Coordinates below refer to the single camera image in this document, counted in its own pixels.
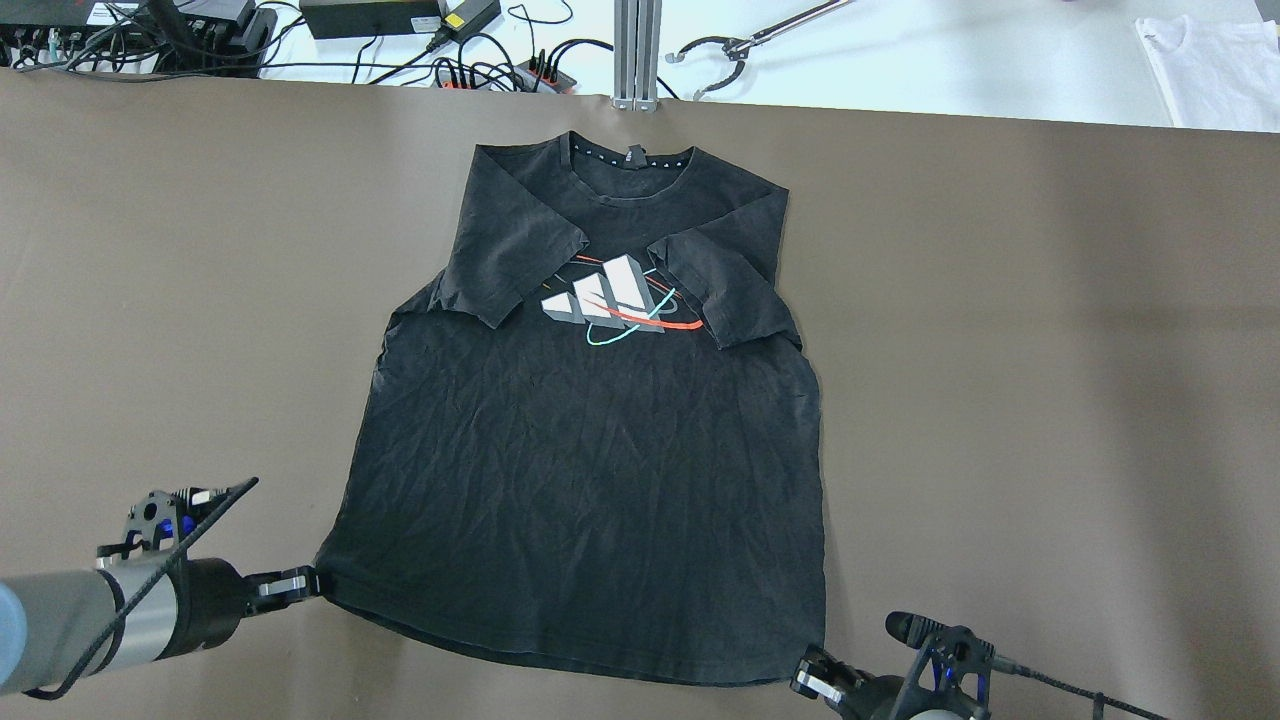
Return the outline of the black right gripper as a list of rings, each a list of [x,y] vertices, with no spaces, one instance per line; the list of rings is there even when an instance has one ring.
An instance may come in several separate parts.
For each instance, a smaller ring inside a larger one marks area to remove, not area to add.
[[[841,719],[890,719],[902,688],[900,675],[876,675],[810,644],[790,679],[790,689],[820,700]]]

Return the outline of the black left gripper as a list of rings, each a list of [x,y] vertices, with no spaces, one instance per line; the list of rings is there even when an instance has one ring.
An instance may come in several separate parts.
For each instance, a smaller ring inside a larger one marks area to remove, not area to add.
[[[180,653],[225,643],[246,618],[275,612],[321,594],[321,574],[310,565],[239,574],[221,559],[187,562],[180,601]]]

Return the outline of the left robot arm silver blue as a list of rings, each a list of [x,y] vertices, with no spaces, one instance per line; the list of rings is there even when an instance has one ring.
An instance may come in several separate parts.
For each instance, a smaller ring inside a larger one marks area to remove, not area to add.
[[[99,559],[90,570],[3,579],[3,693],[61,684],[166,559]],[[321,593],[311,566],[243,577],[223,559],[179,559],[106,635],[83,674],[216,648],[242,620]]]

